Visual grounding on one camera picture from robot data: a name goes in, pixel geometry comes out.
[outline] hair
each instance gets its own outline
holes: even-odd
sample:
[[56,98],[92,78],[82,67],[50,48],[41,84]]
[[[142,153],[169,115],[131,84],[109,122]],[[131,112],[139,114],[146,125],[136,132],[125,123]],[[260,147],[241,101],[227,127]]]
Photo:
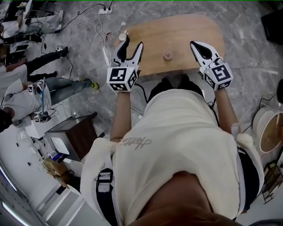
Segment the hair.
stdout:
[[0,110],[0,132],[3,132],[5,129],[9,128],[12,124],[11,115],[2,109]]

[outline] black strap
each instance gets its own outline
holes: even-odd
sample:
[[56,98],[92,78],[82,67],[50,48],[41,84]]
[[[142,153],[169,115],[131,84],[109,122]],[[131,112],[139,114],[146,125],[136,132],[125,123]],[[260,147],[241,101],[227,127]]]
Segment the black strap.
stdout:
[[[96,181],[96,198],[105,219],[112,226],[118,226],[115,210],[114,210],[114,204],[112,200],[112,190],[113,190],[113,186],[111,185],[112,181],[113,181],[113,170],[106,168],[98,174],[98,178]],[[100,183],[105,187],[109,185],[108,191],[101,192],[101,190],[99,189]]]
[[249,206],[256,199],[260,189],[260,179],[256,167],[254,166],[252,159],[246,150],[242,147],[237,147],[237,149],[240,156],[245,181],[246,200],[244,211],[247,211]]

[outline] white cable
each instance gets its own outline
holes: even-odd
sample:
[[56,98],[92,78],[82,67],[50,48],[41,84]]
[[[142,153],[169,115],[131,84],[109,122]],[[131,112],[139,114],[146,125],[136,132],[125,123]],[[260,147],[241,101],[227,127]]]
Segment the white cable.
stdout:
[[[100,38],[100,40],[101,40],[101,42],[102,42],[102,47],[103,47],[102,49],[103,49],[103,51],[104,51],[104,53],[105,53],[105,55],[106,55],[106,57],[107,57],[107,59],[108,59],[108,66],[110,67],[110,66],[111,66],[111,59],[110,59],[110,57],[109,57],[109,55],[108,55],[108,53],[107,53],[107,49],[106,49],[106,37],[107,37],[107,36],[110,36],[110,35],[111,35],[111,32],[108,32],[108,33],[106,33],[106,34],[103,32],[103,24],[102,24],[102,21],[101,21],[98,17],[94,16],[94,17],[88,19],[88,18],[87,18],[87,13],[90,12],[90,11],[99,12],[99,11],[96,10],[96,9],[89,9],[89,10],[87,10],[87,11],[84,13],[84,16],[85,16],[86,20],[89,21],[89,20],[92,20],[92,19],[96,18],[96,19],[99,20],[99,22],[95,24],[95,28],[94,28],[94,29],[93,29],[89,24],[84,23],[84,22],[81,22],[83,16],[81,16],[79,23],[71,23],[71,24],[76,24],[76,29],[75,29],[74,33],[72,34],[72,36],[71,36],[71,38],[70,38],[70,40],[69,40],[67,46],[69,46],[69,44],[70,44],[70,42],[71,42],[71,40],[72,40],[74,34],[76,33],[76,31],[77,31],[77,29],[78,29],[78,27],[79,27],[79,24],[81,23],[81,24],[88,25],[88,26],[90,27],[90,29],[91,29],[91,30],[94,30],[94,31],[96,32],[96,34],[99,36],[99,38]],[[99,33],[97,32],[97,30],[99,30],[100,28],[101,28],[102,34],[105,36],[104,41],[103,41],[102,37],[99,35]],[[62,46],[64,45],[64,42],[65,42],[65,32],[66,32],[66,30],[67,30],[67,28],[66,28],[66,29],[64,30],[64,32],[63,32],[63,42],[62,42]],[[59,60],[60,60],[60,59],[58,59],[58,68],[59,68],[59,76],[60,76],[60,73],[61,73],[61,72],[60,72],[60,62],[59,62]]]

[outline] wall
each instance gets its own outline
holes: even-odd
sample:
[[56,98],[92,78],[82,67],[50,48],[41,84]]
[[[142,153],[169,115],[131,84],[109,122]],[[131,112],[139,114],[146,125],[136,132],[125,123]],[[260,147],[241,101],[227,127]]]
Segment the wall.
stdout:
[[3,207],[2,202],[29,225],[42,225],[24,197],[21,197],[0,173],[0,223],[13,226],[22,225]]
[[258,197],[246,214],[237,217],[237,222],[244,226],[251,225],[260,220],[283,219],[283,185],[281,185],[274,199],[264,204],[263,197]]
[[24,145],[17,147],[16,136],[20,130],[10,126],[0,133],[0,160],[15,184],[27,195],[30,205],[36,208],[59,183],[44,171],[39,154]]

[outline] small device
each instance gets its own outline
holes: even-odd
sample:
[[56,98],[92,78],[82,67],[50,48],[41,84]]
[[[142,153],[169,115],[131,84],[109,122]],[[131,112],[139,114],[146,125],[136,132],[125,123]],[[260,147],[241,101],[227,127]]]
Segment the small device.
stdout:
[[37,94],[36,84],[29,85],[27,90],[29,94]]
[[105,14],[111,14],[113,12],[113,10],[112,9],[100,9],[99,11],[98,11],[98,14],[101,14],[101,15],[105,15]]
[[51,119],[51,116],[48,115],[47,111],[44,111],[44,88],[45,88],[45,78],[43,79],[42,83],[42,89],[37,90],[37,93],[40,94],[41,100],[42,100],[42,112],[37,114],[37,116],[34,117],[35,122],[39,123],[45,123],[48,122]]
[[25,24],[30,24],[31,23],[31,18],[27,18]]
[[57,53],[57,52],[60,52],[60,51],[62,51],[62,50],[63,50],[63,47],[62,47],[62,46],[58,46],[58,47],[56,48],[55,52]]
[[112,67],[107,69],[107,83],[113,91],[130,92],[139,75],[143,43],[136,47],[134,55],[126,59],[130,39],[127,36],[112,53]]
[[191,41],[191,51],[200,65],[200,72],[214,91],[230,86],[233,75],[228,63],[224,62],[216,49],[204,42]]

